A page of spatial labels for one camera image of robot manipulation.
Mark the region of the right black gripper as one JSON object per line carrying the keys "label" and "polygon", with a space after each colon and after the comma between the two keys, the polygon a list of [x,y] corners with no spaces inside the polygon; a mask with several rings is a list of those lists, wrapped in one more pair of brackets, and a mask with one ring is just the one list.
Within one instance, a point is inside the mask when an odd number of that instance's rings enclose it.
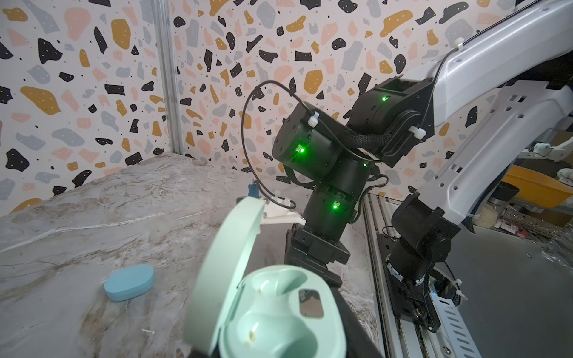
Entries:
{"label": "right black gripper", "polygon": [[330,287],[340,288],[342,279],[328,269],[329,263],[346,265],[351,254],[341,242],[333,243],[295,223],[286,233],[284,263],[298,266],[321,277]]}

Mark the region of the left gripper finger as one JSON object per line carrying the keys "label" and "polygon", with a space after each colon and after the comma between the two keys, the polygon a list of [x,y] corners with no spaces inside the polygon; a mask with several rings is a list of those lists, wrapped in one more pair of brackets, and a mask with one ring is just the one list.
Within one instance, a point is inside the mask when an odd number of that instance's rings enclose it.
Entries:
{"label": "left gripper finger", "polygon": [[382,358],[380,351],[369,338],[358,318],[341,293],[331,288],[334,300],[340,313],[346,337],[347,358]]}

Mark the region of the mint green earbud case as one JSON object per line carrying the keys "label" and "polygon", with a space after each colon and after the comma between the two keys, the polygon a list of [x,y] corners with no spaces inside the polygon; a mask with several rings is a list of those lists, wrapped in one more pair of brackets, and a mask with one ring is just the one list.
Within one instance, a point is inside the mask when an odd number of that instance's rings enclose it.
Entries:
{"label": "mint green earbud case", "polygon": [[244,198],[226,216],[188,300],[183,341],[221,357],[345,357],[343,322],[317,274],[274,265],[246,274],[265,204]]}

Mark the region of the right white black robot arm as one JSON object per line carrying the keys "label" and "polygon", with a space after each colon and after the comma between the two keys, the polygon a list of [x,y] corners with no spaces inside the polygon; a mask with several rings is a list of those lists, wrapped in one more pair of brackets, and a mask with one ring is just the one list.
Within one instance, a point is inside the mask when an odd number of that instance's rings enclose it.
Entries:
{"label": "right white black robot arm", "polygon": [[443,145],[438,167],[395,211],[398,241],[383,264],[393,312],[432,332],[434,266],[522,150],[572,114],[570,1],[534,1],[478,34],[449,32],[447,55],[361,94],[346,124],[300,101],[272,148],[289,179],[304,175],[312,190],[285,261],[338,287],[328,264],[348,261],[340,237],[378,185],[378,164],[394,166],[419,143]]}

